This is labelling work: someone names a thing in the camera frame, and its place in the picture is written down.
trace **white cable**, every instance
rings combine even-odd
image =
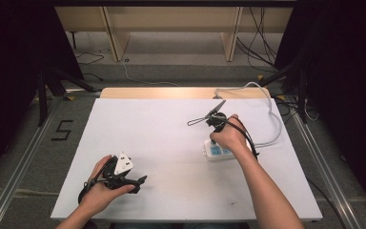
[[[281,130],[282,130],[283,127],[282,127],[282,123],[280,121],[280,118],[276,114],[274,114],[273,111],[272,111],[272,107],[273,107],[272,106],[272,100],[269,98],[269,96],[266,94],[266,92],[264,92],[264,90],[260,87],[260,85],[258,85],[257,83],[254,83],[254,82],[249,82],[245,86],[240,87],[240,88],[215,89],[215,96],[217,98],[221,98],[219,96],[218,92],[226,92],[226,91],[233,91],[233,90],[242,90],[242,89],[247,88],[249,85],[255,85],[255,86],[257,86],[257,88],[259,88],[261,90],[261,92],[263,92],[264,95],[266,95],[266,98],[269,101],[269,114],[272,115],[273,117],[275,117],[275,119],[277,120],[278,125],[279,125],[279,127],[278,127],[278,134],[275,137],[273,137],[272,140],[269,140],[269,141],[266,141],[266,142],[261,142],[261,143],[255,143],[254,144],[255,147],[259,147],[259,148],[260,147],[269,146],[269,145],[273,144],[280,137]]]
[[[145,84],[151,84],[151,85],[157,85],[157,84],[170,84],[173,85],[175,87],[180,87],[177,84],[173,84],[171,82],[156,82],[156,83],[152,83],[152,82],[147,82],[147,81],[142,81],[142,80],[137,80],[137,79],[131,79],[129,77],[129,74],[127,73],[127,67],[124,64],[124,62],[122,60],[120,60],[121,64],[124,66],[124,69],[126,70],[126,77],[130,80],[130,81],[134,81],[134,82],[138,82],[138,83],[145,83]]]

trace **power strip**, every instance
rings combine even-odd
[[[246,144],[248,148],[251,149],[248,141],[246,141]],[[234,154],[230,150],[222,148],[220,145],[218,145],[218,143],[213,143],[211,140],[206,140],[204,142],[203,155],[208,160],[224,160],[234,158]]]

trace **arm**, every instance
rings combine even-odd
[[[231,118],[230,122],[244,129],[236,119]],[[261,228],[304,228],[291,203],[254,158],[238,130],[227,124],[220,133],[211,133],[210,138],[231,150],[239,162]]]
[[[111,156],[103,157],[96,163],[91,178],[93,178],[103,167]],[[90,218],[103,211],[113,199],[120,197],[134,189],[133,185],[125,185],[121,188],[110,190],[103,183],[96,183],[89,192],[82,198],[79,206],[56,228],[82,228]]]

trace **white table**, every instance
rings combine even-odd
[[[138,194],[113,201],[94,219],[134,222],[243,221],[255,219],[245,178],[236,160],[209,162],[202,155],[213,128],[204,116],[220,100],[98,98],[91,111],[68,176],[52,211],[65,219],[94,164],[103,156],[124,152],[135,168],[127,178],[148,178]],[[238,114],[255,143],[275,135],[277,122],[268,115],[267,98],[227,99],[220,110]],[[274,112],[279,116],[276,105]],[[274,145],[257,149],[258,160],[303,220],[321,219],[287,131]]]

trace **metal frame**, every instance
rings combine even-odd
[[[40,143],[48,130],[48,127],[51,124],[51,120],[53,115],[56,112],[58,105],[61,103],[62,97],[55,97],[51,103],[51,108],[49,109],[49,114],[46,118],[46,121],[43,123],[41,127],[37,127],[37,130],[29,143],[28,148],[26,149],[25,153],[23,154],[20,162],[18,163],[16,169],[14,170],[10,180],[8,181],[7,185],[3,189],[0,195],[0,222],[5,215],[8,207],[10,205],[11,200],[13,199],[14,193],[16,189],[19,187],[25,173],[28,171],[29,165],[36,154]]]
[[[317,170],[325,182],[326,187],[333,199],[333,202],[344,221],[344,224],[347,228],[361,228],[358,219],[356,218],[356,214],[353,210],[353,207],[349,203],[346,195],[341,189],[339,183],[335,175],[333,174],[329,164],[326,162],[322,152],[320,151],[317,143],[312,135],[308,124],[304,123],[298,114],[295,115],[295,124],[298,127],[298,130],[302,134],[302,137],[305,140],[305,143],[308,146],[308,149],[311,153],[311,156],[314,159],[314,163],[316,165]]]

